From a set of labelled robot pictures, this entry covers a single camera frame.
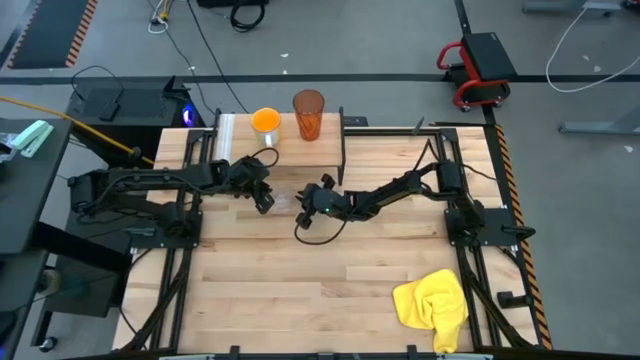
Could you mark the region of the clear plastic item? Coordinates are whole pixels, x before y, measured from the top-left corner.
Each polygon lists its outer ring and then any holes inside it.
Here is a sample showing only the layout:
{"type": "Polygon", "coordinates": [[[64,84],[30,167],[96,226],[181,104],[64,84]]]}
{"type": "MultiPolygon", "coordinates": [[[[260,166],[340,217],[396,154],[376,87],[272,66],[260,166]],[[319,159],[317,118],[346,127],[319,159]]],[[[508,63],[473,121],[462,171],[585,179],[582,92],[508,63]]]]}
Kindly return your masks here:
{"type": "Polygon", "coordinates": [[[21,152],[13,147],[13,141],[17,137],[16,133],[0,133],[0,164],[11,161],[21,152]]]}

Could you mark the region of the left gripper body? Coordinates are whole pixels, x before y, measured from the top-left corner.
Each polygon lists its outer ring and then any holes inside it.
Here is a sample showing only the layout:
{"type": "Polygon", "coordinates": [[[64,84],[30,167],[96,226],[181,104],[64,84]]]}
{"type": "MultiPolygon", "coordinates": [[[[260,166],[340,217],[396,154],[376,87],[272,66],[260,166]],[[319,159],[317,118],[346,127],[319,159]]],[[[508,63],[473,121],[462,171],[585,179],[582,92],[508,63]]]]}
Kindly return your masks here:
{"type": "Polygon", "coordinates": [[[270,186],[265,182],[269,175],[269,168],[256,157],[244,156],[233,164],[221,160],[214,192],[263,198],[270,194],[270,186]]]}

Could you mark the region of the orange faceted plastic tumbler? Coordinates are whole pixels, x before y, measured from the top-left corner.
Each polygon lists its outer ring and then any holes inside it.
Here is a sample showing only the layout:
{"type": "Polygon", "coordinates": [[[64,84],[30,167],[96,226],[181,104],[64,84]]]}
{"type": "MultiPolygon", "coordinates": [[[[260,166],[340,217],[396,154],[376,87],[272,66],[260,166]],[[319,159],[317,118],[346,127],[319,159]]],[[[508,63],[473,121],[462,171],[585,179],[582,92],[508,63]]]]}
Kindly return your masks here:
{"type": "Polygon", "coordinates": [[[300,136],[306,141],[316,140],[321,130],[324,96],[316,90],[305,89],[294,96],[292,103],[300,136]]]}

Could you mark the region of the black computer tower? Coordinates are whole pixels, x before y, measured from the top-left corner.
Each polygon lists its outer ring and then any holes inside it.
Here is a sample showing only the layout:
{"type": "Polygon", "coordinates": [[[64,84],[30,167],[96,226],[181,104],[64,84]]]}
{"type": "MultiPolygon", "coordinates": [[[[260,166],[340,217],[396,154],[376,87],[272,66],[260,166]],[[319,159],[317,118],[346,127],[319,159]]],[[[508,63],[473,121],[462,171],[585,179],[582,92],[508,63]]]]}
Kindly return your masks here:
{"type": "Polygon", "coordinates": [[[166,128],[203,128],[203,121],[190,96],[190,89],[172,76],[159,80],[81,80],[71,95],[66,114],[114,140],[137,147],[154,159],[166,128]],[[98,116],[110,102],[120,109],[111,122],[98,116]]]}

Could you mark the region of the black aluminium table frame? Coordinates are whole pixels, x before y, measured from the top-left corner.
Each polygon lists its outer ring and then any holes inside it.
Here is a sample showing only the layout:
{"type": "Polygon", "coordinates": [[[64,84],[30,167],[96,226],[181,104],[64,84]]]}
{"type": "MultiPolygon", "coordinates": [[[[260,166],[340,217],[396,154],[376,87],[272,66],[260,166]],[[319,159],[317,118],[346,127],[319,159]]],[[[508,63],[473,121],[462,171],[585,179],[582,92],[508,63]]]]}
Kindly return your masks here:
{"type": "MultiPolygon", "coordinates": [[[[412,168],[428,135],[401,128],[346,131],[347,190],[373,190],[412,168]]],[[[323,168],[275,168],[269,183],[304,188],[323,168]]],[[[398,321],[392,290],[440,269],[458,273],[447,241],[446,203],[412,196],[333,242],[293,237],[296,214],[260,215],[251,200],[203,200],[204,229],[194,251],[178,354],[432,351],[433,335],[398,321]]],[[[141,326],[155,307],[165,250],[133,269],[124,311],[141,326]]]]}

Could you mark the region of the black desk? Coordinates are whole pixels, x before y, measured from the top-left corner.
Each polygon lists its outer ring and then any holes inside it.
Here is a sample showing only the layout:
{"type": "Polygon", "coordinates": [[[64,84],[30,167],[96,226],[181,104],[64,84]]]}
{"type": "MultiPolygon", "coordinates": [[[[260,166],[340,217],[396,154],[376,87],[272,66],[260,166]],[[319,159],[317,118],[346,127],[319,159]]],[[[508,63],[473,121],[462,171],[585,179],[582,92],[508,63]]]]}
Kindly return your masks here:
{"type": "Polygon", "coordinates": [[[71,123],[47,119],[53,127],[31,157],[20,150],[0,163],[0,254],[17,254],[29,247],[35,225],[67,146],[71,123]]]}

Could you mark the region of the clear glass cup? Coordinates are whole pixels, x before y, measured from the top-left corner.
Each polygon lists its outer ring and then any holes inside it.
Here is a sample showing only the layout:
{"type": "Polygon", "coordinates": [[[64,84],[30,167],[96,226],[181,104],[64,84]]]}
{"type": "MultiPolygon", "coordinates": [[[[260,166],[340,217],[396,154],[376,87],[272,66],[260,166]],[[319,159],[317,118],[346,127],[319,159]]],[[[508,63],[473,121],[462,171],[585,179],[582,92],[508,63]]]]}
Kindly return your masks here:
{"type": "Polygon", "coordinates": [[[269,211],[270,214],[296,214],[300,211],[297,188],[278,186],[274,188],[271,195],[274,199],[274,205],[269,211]]]}

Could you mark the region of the yellow cloth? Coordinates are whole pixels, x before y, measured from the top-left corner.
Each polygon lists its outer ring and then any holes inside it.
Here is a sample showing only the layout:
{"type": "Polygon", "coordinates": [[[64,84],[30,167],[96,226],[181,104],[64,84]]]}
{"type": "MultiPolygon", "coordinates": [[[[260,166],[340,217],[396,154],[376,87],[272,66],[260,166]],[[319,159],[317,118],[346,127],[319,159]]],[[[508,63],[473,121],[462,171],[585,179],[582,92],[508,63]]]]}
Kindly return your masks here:
{"type": "Polygon", "coordinates": [[[392,291],[399,322],[409,328],[433,330],[433,349],[454,353],[469,310],[462,286],[450,269],[396,286],[392,291]]]}

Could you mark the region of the mint green stapler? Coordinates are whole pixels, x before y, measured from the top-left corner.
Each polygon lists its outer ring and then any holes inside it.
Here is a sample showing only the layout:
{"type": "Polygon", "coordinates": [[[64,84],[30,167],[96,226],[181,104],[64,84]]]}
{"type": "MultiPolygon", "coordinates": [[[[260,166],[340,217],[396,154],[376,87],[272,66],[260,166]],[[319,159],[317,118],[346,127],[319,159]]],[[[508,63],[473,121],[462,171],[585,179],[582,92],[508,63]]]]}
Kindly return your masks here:
{"type": "Polygon", "coordinates": [[[54,126],[47,121],[37,120],[15,136],[9,145],[12,149],[19,150],[23,157],[32,158],[53,130],[54,126]]]}

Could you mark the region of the orange black hazard tape strip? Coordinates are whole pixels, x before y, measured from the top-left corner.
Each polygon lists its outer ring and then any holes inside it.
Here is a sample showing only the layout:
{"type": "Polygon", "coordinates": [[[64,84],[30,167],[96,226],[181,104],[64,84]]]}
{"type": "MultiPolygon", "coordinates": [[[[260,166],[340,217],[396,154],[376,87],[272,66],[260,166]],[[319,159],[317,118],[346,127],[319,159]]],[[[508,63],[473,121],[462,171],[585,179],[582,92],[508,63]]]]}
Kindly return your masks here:
{"type": "MultiPolygon", "coordinates": [[[[507,178],[507,186],[509,189],[510,195],[510,205],[513,209],[515,215],[515,221],[517,225],[524,225],[524,217],[520,207],[520,201],[518,196],[518,190],[515,183],[515,177],[513,174],[513,169],[511,165],[511,159],[509,157],[509,151],[506,143],[505,134],[503,128],[500,125],[496,125],[496,132],[498,137],[498,142],[503,158],[503,163],[505,166],[505,174],[507,178]]],[[[539,333],[539,341],[540,344],[549,350],[553,349],[551,335],[549,332],[548,324],[546,321],[546,316],[544,313],[544,307],[542,303],[541,294],[539,292],[539,287],[537,283],[537,279],[535,276],[535,269],[533,264],[533,258],[531,256],[531,248],[527,240],[523,240],[520,244],[521,253],[524,261],[524,269],[525,269],[525,286],[529,290],[533,298],[533,320],[536,323],[536,329],[539,333]]]]}

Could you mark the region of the black box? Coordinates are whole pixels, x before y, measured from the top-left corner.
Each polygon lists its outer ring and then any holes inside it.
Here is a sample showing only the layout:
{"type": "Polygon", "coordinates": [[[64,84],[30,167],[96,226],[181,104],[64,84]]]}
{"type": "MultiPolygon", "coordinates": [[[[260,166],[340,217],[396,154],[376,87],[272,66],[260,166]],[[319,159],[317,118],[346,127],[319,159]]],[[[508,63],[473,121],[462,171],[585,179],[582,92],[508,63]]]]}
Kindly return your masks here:
{"type": "Polygon", "coordinates": [[[233,7],[239,6],[265,6],[270,0],[196,0],[198,6],[203,8],[233,7]]]}

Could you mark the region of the red and black rolling stool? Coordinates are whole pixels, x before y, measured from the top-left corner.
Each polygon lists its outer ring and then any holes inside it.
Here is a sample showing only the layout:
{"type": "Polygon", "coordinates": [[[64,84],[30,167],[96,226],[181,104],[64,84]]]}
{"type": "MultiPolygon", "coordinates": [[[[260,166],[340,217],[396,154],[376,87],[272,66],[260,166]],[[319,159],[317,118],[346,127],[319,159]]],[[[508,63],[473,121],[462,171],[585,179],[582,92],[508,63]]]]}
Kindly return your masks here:
{"type": "Polygon", "coordinates": [[[493,32],[465,34],[447,44],[436,66],[456,86],[452,102],[462,112],[473,107],[500,107],[510,96],[509,82],[517,72],[497,35],[493,32]]]}

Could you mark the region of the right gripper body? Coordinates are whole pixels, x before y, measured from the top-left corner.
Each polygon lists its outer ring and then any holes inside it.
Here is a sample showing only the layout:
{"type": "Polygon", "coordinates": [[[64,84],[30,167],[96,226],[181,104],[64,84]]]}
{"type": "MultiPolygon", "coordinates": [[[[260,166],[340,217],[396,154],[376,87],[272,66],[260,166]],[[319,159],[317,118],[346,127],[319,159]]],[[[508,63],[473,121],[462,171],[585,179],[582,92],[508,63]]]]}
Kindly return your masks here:
{"type": "Polygon", "coordinates": [[[346,219],[352,210],[349,198],[318,185],[309,185],[303,190],[303,210],[308,216],[316,213],[334,219],[346,219]]]}

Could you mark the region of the black mat with striped edge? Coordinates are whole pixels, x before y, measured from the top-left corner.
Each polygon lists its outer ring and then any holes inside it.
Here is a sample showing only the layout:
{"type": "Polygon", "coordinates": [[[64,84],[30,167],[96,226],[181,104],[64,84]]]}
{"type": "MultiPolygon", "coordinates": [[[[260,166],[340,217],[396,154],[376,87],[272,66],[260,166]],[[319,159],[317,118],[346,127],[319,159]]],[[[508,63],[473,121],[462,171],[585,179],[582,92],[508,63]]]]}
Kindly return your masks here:
{"type": "Polygon", "coordinates": [[[37,0],[8,54],[9,69],[73,67],[89,32],[98,0],[37,0]]]}

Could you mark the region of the wooden shelf with black frame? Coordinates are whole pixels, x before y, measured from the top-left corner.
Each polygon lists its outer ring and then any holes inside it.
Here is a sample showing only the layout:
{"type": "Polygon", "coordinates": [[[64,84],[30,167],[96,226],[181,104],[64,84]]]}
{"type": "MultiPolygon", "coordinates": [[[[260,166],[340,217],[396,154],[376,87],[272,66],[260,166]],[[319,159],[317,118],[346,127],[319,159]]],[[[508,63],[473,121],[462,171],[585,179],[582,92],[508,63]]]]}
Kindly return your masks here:
{"type": "MultiPolygon", "coordinates": [[[[214,150],[215,159],[230,163],[255,154],[266,147],[251,126],[251,114],[220,114],[214,150]]],[[[282,113],[279,139],[274,148],[279,153],[279,167],[336,168],[336,181],[341,184],[346,165],[345,133],[341,113],[324,113],[320,136],[303,140],[294,113],[282,113]]]]}

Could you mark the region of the grey table leg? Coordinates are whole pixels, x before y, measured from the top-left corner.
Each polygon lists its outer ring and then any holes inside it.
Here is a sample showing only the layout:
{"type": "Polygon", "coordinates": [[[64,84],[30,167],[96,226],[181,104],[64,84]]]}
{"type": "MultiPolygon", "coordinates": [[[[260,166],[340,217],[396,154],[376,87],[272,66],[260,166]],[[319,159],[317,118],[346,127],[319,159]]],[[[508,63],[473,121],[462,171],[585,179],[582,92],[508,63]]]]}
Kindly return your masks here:
{"type": "Polygon", "coordinates": [[[610,16],[620,11],[619,0],[524,0],[524,13],[569,13],[573,11],[594,11],[610,16]]]}
{"type": "Polygon", "coordinates": [[[640,106],[615,121],[564,122],[558,131],[563,134],[640,136],[640,106]]]}

